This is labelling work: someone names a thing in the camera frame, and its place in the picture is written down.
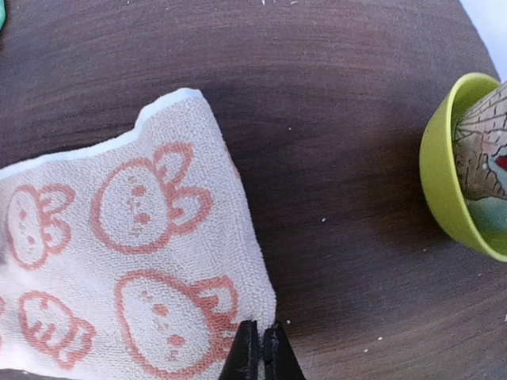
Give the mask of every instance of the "folded towel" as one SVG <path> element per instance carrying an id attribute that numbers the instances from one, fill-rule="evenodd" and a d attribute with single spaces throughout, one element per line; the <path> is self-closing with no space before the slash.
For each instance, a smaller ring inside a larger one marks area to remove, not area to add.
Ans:
<path id="1" fill-rule="evenodd" d="M 0 171 L 0 367 L 216 379 L 275 295 L 238 172 L 199 91 L 90 148 Z"/>

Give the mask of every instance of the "orange bunny outline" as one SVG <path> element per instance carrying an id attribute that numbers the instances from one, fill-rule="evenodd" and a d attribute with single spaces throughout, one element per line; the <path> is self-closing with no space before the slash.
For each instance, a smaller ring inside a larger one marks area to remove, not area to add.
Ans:
<path id="1" fill-rule="evenodd" d="M 158 283 L 163 283 L 168 287 L 176 289 L 181 294 L 186 296 L 193 305 L 202 310 L 206 326 L 210 332 L 210 351 L 198 360 L 191 367 L 186 367 L 174 372 L 169 372 L 153 366 L 143 353 L 138 349 L 137 343 L 131 334 L 130 327 L 126 317 L 124 316 L 124 297 L 122 290 L 132 281 L 136 279 L 149 279 Z M 219 305 L 219 298 L 216 295 L 206 296 L 202 295 L 203 292 L 211 289 L 228 289 L 231 294 L 232 307 L 226 313 L 217 313 L 214 309 Z M 180 280 L 166 275 L 164 273 L 140 270 L 129 272 L 124 275 L 116 284 L 115 288 L 115 304 L 116 315 L 120 322 L 124 342 L 129 350 L 131 357 L 138 363 L 148 374 L 158 378 L 183 380 L 192 378 L 207 370 L 213 363 L 225 360 L 228 351 L 231 348 L 234 337 L 225 337 L 222 335 L 225 331 L 235 333 L 238 325 L 232 321 L 236 318 L 238 313 L 238 293 L 234 288 L 234 284 L 229 277 L 215 277 L 213 279 L 201 280 L 188 286 Z"/>
<path id="2" fill-rule="evenodd" d="M 65 313 L 65 315 L 70 318 L 71 329 L 67 332 L 65 338 L 59 342 L 59 344 L 51 346 L 48 343 L 56 331 L 55 324 L 49 324 L 49 329 L 42 335 L 41 338 L 37 338 L 36 334 L 42 328 L 42 322 L 38 321 L 33 327 L 29 327 L 25 303 L 34 299 L 39 299 L 42 302 L 42 308 L 47 308 L 49 302 L 55 303 Z M 76 362 L 83 360 L 90 353 L 92 348 L 92 339 L 97 335 L 95 328 L 88 321 L 74 316 L 72 310 L 55 296 L 41 291 L 30 291 L 25 293 L 19 299 L 18 313 L 21 332 L 23 333 L 26 341 L 37 351 L 50 355 L 60 368 L 64 370 L 71 370 L 74 368 Z M 61 360 L 60 352 L 71 345 L 78 333 L 79 327 L 86 331 L 86 334 L 82 336 L 82 349 L 68 353 L 67 361 Z"/>
<path id="3" fill-rule="evenodd" d="M 179 154 L 183 156 L 183 164 L 181 168 L 174 176 L 174 179 L 168 183 L 164 182 L 164 176 L 167 173 L 167 168 L 163 166 L 161 169 L 157 169 L 157 164 L 167 154 Z M 91 204 L 90 210 L 90 225 L 95 236 L 108 248 L 114 249 L 117 252 L 124 254 L 150 254 L 163 247 L 165 247 L 172 236 L 174 235 L 186 235 L 194 232 L 197 227 L 208 217 L 212 210 L 213 199 L 211 193 L 203 188 L 198 187 L 178 187 L 184 180 L 189 166 L 193 159 L 193 149 L 188 143 L 170 143 L 159 147 L 154 153 L 154 160 L 148 158 L 135 158 L 114 169 L 102 184 L 101 188 L 95 194 Z M 110 185 L 112 179 L 120 172 L 135 168 L 143 167 L 148 169 L 156 178 L 160 189 L 162 190 L 167 206 L 167 220 L 169 221 L 168 226 L 164 233 L 156 240 L 145 245 L 131 246 L 123 245 L 119 242 L 114 241 L 107 235 L 101 226 L 101 201 L 104 196 L 106 188 Z M 176 208 L 173 204 L 179 199 L 190 197 L 197 199 L 200 205 L 200 209 L 194 218 L 191 218 L 187 222 L 180 226 L 171 219 L 181 217 L 181 214 L 185 212 L 182 209 Z"/>
<path id="4" fill-rule="evenodd" d="M 14 239 L 13 235 L 10 231 L 10 228 L 7 223 L 7 242 L 9 244 L 10 252 L 13 255 L 13 258 L 15 261 L 22 267 L 24 270 L 32 271 L 35 269 L 39 269 L 44 266 L 46 261 L 49 258 L 50 254 L 53 255 L 59 255 L 63 252 L 63 250 L 68 246 L 69 242 L 71 241 L 71 227 L 67 222 L 64 222 L 63 220 L 60 220 L 56 218 L 55 216 L 57 214 L 60 214 L 62 211 L 66 210 L 72 202 L 74 202 L 75 198 L 75 191 L 70 188 L 69 186 L 66 186 L 65 184 L 48 184 L 46 186 L 43 186 L 40 191 L 37 191 L 35 187 L 33 187 L 30 184 L 23 184 L 16 188 L 13 195 L 10 198 L 10 202 L 12 202 L 12 199 L 16 194 L 19 192 L 27 192 L 34 200 L 36 209 L 37 209 L 37 220 L 39 221 L 40 228 L 39 228 L 39 234 L 42 238 L 42 242 L 44 243 L 44 251 L 42 254 L 42 257 L 31 263 L 27 264 L 24 262 L 19 253 L 17 252 L 16 248 L 14 247 Z M 59 205 L 58 207 L 45 211 L 44 207 L 51 204 L 51 199 L 42 199 L 43 196 L 47 194 L 51 194 L 54 192 L 58 192 L 65 195 L 65 201 Z M 58 244 L 55 247 L 51 247 L 48 245 L 48 238 L 44 237 L 45 232 L 44 228 L 54 226 L 59 228 L 62 231 L 62 241 L 60 244 Z"/>

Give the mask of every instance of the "bunny ear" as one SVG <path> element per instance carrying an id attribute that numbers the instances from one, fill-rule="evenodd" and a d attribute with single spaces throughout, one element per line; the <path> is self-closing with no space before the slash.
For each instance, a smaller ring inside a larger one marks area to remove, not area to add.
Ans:
<path id="1" fill-rule="evenodd" d="M 180 184 L 192 159 L 192 145 L 182 142 L 161 146 L 154 154 L 157 173 L 165 184 Z"/>
<path id="2" fill-rule="evenodd" d="M 238 292 L 229 277 L 215 277 L 193 286 L 203 310 L 227 316 L 229 323 L 238 313 Z"/>
<path id="3" fill-rule="evenodd" d="M 65 184 L 49 184 L 40 190 L 40 205 L 45 214 L 58 214 L 74 202 L 75 191 Z"/>

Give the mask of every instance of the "decorated ceramic object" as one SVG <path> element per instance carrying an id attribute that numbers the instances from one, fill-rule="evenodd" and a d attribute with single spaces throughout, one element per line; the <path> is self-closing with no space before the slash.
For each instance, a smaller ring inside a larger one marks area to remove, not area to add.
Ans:
<path id="1" fill-rule="evenodd" d="M 507 83 L 469 108 L 452 137 L 459 184 L 476 226 L 507 231 Z"/>

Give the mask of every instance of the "wooden table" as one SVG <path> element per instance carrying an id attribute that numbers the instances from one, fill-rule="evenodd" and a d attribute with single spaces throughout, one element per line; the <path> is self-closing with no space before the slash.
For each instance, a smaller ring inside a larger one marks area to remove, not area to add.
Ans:
<path id="1" fill-rule="evenodd" d="M 202 89 L 308 379 L 507 378 L 505 266 L 450 241 L 418 177 L 452 83 L 494 74 L 457 0 L 8 6 L 0 165 L 112 138 L 161 94 Z"/>

